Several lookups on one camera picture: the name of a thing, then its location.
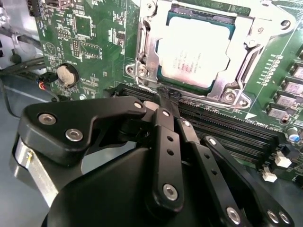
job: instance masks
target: screw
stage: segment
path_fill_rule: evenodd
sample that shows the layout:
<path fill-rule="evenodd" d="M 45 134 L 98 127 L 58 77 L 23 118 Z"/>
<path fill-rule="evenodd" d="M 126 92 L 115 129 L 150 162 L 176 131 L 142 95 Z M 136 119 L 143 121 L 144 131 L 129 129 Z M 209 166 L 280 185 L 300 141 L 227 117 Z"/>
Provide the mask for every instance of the screw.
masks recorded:
<path fill-rule="evenodd" d="M 56 118 L 52 116 L 51 114 L 46 114 L 43 113 L 38 117 L 38 120 L 40 123 L 45 124 L 45 125 L 52 125 L 57 122 Z"/>
<path fill-rule="evenodd" d="M 236 94 L 232 91 L 226 91 L 223 95 L 224 99 L 228 102 L 232 102 L 236 99 Z"/>
<path fill-rule="evenodd" d="M 269 216 L 269 218 L 274 222 L 274 223 L 279 223 L 279 219 L 277 218 L 277 216 L 271 211 L 271 210 L 268 210 L 267 211 L 267 214 Z"/>
<path fill-rule="evenodd" d="M 65 136 L 72 142 L 79 142 L 83 139 L 83 134 L 78 129 L 68 129 Z"/>
<path fill-rule="evenodd" d="M 228 217 L 233 221 L 233 223 L 235 223 L 236 225 L 240 224 L 241 222 L 240 216 L 234 208 L 228 207 L 226 209 L 226 212 Z"/>
<path fill-rule="evenodd" d="M 165 116 L 169 117 L 169 112 L 163 110 L 162 113 L 163 113 Z"/>
<path fill-rule="evenodd" d="M 141 104 L 140 104 L 140 103 L 134 103 L 134 106 L 135 106 L 135 107 L 137 107 L 137 108 L 139 108 L 139 109 L 141 109 L 141 108 L 142 108 L 142 106 L 141 106 Z"/>
<path fill-rule="evenodd" d="M 134 69 L 132 67 L 128 67 L 127 68 L 127 72 L 130 73 L 130 74 L 132 74 L 134 72 Z"/>
<path fill-rule="evenodd" d="M 211 144 L 213 144 L 214 146 L 217 145 L 216 141 L 214 141 L 213 139 L 209 139 L 209 142 L 210 142 Z"/>
<path fill-rule="evenodd" d="M 289 20 L 284 20 L 281 22 L 282 30 L 286 30 L 290 27 L 290 21 Z"/>
<path fill-rule="evenodd" d="M 140 74 L 141 77 L 145 76 L 147 74 L 146 68 L 143 68 L 143 67 L 140 68 L 139 69 L 139 74 Z"/>
<path fill-rule="evenodd" d="M 178 198 L 177 190 L 175 189 L 174 186 L 168 183 L 163 186 L 163 193 L 166 196 L 166 198 L 168 198 L 171 201 L 175 201 Z"/>
<path fill-rule="evenodd" d="M 259 28 L 258 28 L 258 33 L 259 33 L 259 34 L 261 34 L 263 31 L 264 31 L 264 28 L 262 28 L 262 27 L 259 27 Z"/>
<path fill-rule="evenodd" d="M 187 126 L 190 127 L 190 123 L 188 121 L 183 121 L 183 123 Z"/>
<path fill-rule="evenodd" d="M 244 107 L 244 106 L 247 106 L 247 105 L 248 105 L 248 102 L 247 102 L 246 100 L 241 100 L 241 101 L 240 101 L 240 105 L 243 106 L 243 107 Z"/>
<path fill-rule="evenodd" d="M 287 216 L 286 216 L 282 211 L 279 212 L 279 215 L 280 215 L 280 217 L 282 218 L 282 220 L 283 220 L 286 224 L 290 224 L 289 219 L 287 218 Z"/>

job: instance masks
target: gray component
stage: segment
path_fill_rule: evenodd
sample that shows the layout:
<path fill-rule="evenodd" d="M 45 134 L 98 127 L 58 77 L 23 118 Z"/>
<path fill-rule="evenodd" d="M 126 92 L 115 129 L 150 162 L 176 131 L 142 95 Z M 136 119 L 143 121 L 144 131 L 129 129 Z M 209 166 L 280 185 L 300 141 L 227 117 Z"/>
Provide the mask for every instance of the gray component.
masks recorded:
<path fill-rule="evenodd" d="M 301 97 L 301 96 L 296 96 L 295 97 L 296 98 L 296 103 L 298 103 L 298 104 L 303 104 L 303 97 Z"/>
<path fill-rule="evenodd" d="M 292 75 L 293 75 L 293 77 L 303 79 L 303 67 L 298 66 Z"/>
<path fill-rule="evenodd" d="M 300 95 L 303 92 L 303 85 L 294 82 L 286 82 L 286 84 L 283 85 L 283 90 L 296 95 Z"/>
<path fill-rule="evenodd" d="M 270 108 L 267 112 L 267 115 L 270 116 L 270 117 L 282 119 L 285 116 L 286 113 L 287 113 L 286 110 L 279 110 L 279 109 L 276 109 L 276 108 Z"/>
<path fill-rule="evenodd" d="M 29 171 L 49 207 L 60 189 L 82 175 L 81 163 L 72 168 L 54 165 L 48 158 L 27 147 L 20 138 L 15 159 Z"/>
<path fill-rule="evenodd" d="M 276 99 L 276 104 L 282 105 L 285 107 L 292 107 L 292 105 L 295 103 L 295 101 L 296 101 L 295 98 L 279 95 L 278 98 Z"/>

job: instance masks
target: wire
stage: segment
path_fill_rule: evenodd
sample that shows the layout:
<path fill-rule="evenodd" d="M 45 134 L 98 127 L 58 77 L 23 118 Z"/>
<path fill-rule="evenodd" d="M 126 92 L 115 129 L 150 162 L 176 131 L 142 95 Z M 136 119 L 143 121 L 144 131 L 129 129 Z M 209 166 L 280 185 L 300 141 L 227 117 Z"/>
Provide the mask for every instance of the wire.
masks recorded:
<path fill-rule="evenodd" d="M 39 88 L 43 91 L 46 91 L 48 94 L 50 94 L 51 96 L 53 96 L 57 102 L 60 102 L 60 98 L 51 90 L 47 89 L 44 85 L 44 82 L 39 82 Z"/>
<path fill-rule="evenodd" d="M 41 64 L 41 63 L 44 63 L 44 58 L 43 57 L 31 59 L 29 61 L 25 61 L 25 62 L 16 64 L 16 65 L 9 66 L 9 67 L 1 70 L 0 72 L 12 73 L 12 72 L 15 72 L 15 71 L 18 71 L 18 70 L 28 68 L 28 67 L 33 66 L 33 65 Z"/>
<path fill-rule="evenodd" d="M 1 34 L 1 35 L 5 35 L 5 36 L 8 36 L 8 37 L 12 37 L 12 35 L 15 34 L 15 33 L 12 32 L 12 31 L 10 31 L 10 30 L 8 30 L 8 29 L 5 29 L 5 28 L 0 27 L 0 34 Z M 42 49 L 41 43 L 40 43 L 38 40 L 36 40 L 36 39 L 34 39 L 34 38 L 32 38 L 32 37 L 29 37 L 29 36 L 27 36 L 27 35 L 20 35 L 20 36 L 17 37 L 17 39 L 18 39 L 19 41 L 21 41 L 21 42 L 31 44 L 31 45 L 33 45 L 35 48 L 37 48 L 37 49 L 39 49 L 39 50 Z"/>
<path fill-rule="evenodd" d="M 8 98 L 8 94 L 6 93 L 6 89 L 4 87 L 4 84 L 3 84 L 3 81 L 2 79 L 0 78 L 0 90 L 3 94 L 3 99 L 4 99 L 4 103 L 5 103 L 5 106 L 6 106 L 6 109 L 8 110 L 8 113 L 15 119 L 17 120 L 20 120 L 20 117 L 18 117 L 17 115 L 15 115 L 11 108 L 10 108 L 10 104 L 9 104 L 9 98 Z"/>

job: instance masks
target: silver metal part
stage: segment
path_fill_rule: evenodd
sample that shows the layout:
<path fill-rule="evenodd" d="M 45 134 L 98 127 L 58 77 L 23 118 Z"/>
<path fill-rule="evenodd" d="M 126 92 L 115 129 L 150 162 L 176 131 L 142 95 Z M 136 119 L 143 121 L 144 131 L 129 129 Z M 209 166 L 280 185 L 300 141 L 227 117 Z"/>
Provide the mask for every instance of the silver metal part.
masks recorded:
<path fill-rule="evenodd" d="M 187 127 L 190 127 L 190 123 L 188 121 L 183 121 L 183 124 L 185 124 Z"/>
<path fill-rule="evenodd" d="M 268 210 L 267 214 L 274 223 L 276 223 L 276 224 L 279 223 L 278 217 L 271 210 Z"/>
<path fill-rule="evenodd" d="M 282 211 L 279 212 L 279 215 L 286 224 L 290 224 L 288 217 Z"/>
<path fill-rule="evenodd" d="M 178 198 L 176 188 L 168 183 L 163 186 L 163 193 L 171 201 L 175 201 Z"/>
<path fill-rule="evenodd" d="M 58 189 L 44 169 L 36 153 L 25 146 L 22 140 L 19 139 L 15 158 L 20 165 L 24 166 L 30 172 L 39 191 L 44 196 L 47 205 L 50 207 L 58 194 Z"/>
<path fill-rule="evenodd" d="M 139 109 L 141 109 L 141 108 L 142 108 L 142 106 L 141 106 L 141 104 L 140 104 L 140 103 L 134 103 L 134 106 L 135 106 L 135 107 L 137 107 L 137 108 L 139 108 Z"/>
<path fill-rule="evenodd" d="M 197 104 L 202 103 L 228 109 L 250 107 L 251 99 L 245 95 L 243 91 L 265 49 L 264 47 L 272 37 L 292 31 L 295 27 L 296 20 L 294 16 L 271 2 L 263 4 L 258 1 L 217 1 L 247 7 L 250 9 L 250 15 L 249 17 L 242 17 L 236 13 L 191 5 L 175 0 L 142 0 L 138 26 L 136 61 L 135 64 L 132 63 L 125 68 L 126 73 L 135 78 L 139 87 L 155 92 L 159 86 L 163 86 L 158 81 L 158 69 L 163 60 L 160 59 L 159 53 L 156 51 L 156 46 L 159 41 L 164 40 L 166 37 L 165 32 L 169 27 L 169 25 L 167 25 L 168 12 L 171 10 L 173 4 L 174 7 L 181 9 L 196 9 L 198 11 L 232 18 L 235 24 L 235 31 L 232 34 L 225 52 L 229 58 L 228 66 L 225 70 L 217 73 L 214 84 L 207 95 L 198 96 L 194 93 L 179 89 L 176 86 L 170 87 L 167 84 L 165 86 L 178 91 L 183 99 L 190 100 Z M 229 87 L 230 84 L 235 84 L 236 86 L 231 88 Z"/>
<path fill-rule="evenodd" d="M 72 142 L 79 142 L 83 139 L 83 134 L 78 129 L 68 129 L 65 136 Z"/>
<path fill-rule="evenodd" d="M 233 221 L 233 223 L 235 223 L 236 225 L 241 223 L 240 216 L 234 208 L 228 207 L 226 209 L 226 212 L 228 217 Z"/>
<path fill-rule="evenodd" d="M 163 110 L 162 113 L 163 113 L 165 116 L 169 117 L 169 112 Z"/>
<path fill-rule="evenodd" d="M 73 167 L 55 165 L 53 161 L 27 147 L 21 138 L 18 140 L 14 158 L 22 169 L 27 169 L 37 188 L 50 207 L 58 192 L 69 182 L 82 175 L 81 163 Z M 19 166 L 13 170 L 14 176 L 20 174 Z"/>
<path fill-rule="evenodd" d="M 39 117 L 39 122 L 42 123 L 42 124 L 46 124 L 46 125 L 52 125 L 52 124 L 55 124 L 57 122 L 56 118 L 51 115 L 51 114 L 46 114 L 46 113 L 43 113 L 41 114 Z"/>
<path fill-rule="evenodd" d="M 209 139 L 209 142 L 210 142 L 211 144 L 213 144 L 214 146 L 216 145 L 216 141 L 214 141 L 213 139 Z"/>

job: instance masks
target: hole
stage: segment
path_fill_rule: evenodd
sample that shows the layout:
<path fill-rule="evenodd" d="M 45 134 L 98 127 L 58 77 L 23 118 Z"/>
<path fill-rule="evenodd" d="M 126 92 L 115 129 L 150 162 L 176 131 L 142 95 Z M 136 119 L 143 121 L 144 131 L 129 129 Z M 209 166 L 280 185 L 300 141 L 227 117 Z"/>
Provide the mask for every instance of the hole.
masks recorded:
<path fill-rule="evenodd" d="M 52 121 L 52 119 L 50 117 L 45 117 L 45 118 L 43 118 L 43 120 L 45 120 L 46 122 L 51 122 Z"/>
<path fill-rule="evenodd" d="M 212 169 L 212 173 L 213 173 L 213 175 L 215 175 L 215 176 L 218 174 L 217 171 L 215 171 L 215 170 L 213 170 L 213 169 Z"/>
<path fill-rule="evenodd" d="M 132 67 L 128 67 L 128 68 L 127 68 L 127 72 L 128 72 L 128 73 L 133 73 L 133 72 L 134 72 L 134 69 L 133 69 Z"/>
<path fill-rule="evenodd" d="M 174 194 L 174 191 L 171 190 L 171 188 L 168 188 L 168 189 L 167 189 L 167 192 L 168 192 L 170 195 L 173 195 L 173 194 Z"/>
<path fill-rule="evenodd" d="M 72 136 L 78 136 L 78 133 L 75 132 L 75 131 L 72 131 L 72 132 L 71 132 L 71 135 L 72 135 Z"/>
<path fill-rule="evenodd" d="M 172 150 L 170 150 L 170 149 L 167 149 L 167 153 L 169 154 L 169 155 L 174 155 L 174 152 L 172 151 Z"/>
<path fill-rule="evenodd" d="M 281 22 L 281 29 L 286 30 L 290 27 L 290 21 L 289 20 L 284 20 Z"/>
<path fill-rule="evenodd" d="M 170 142 L 174 141 L 174 139 L 173 139 L 172 137 L 170 137 L 170 136 L 168 136 L 167 139 L 168 139 Z"/>

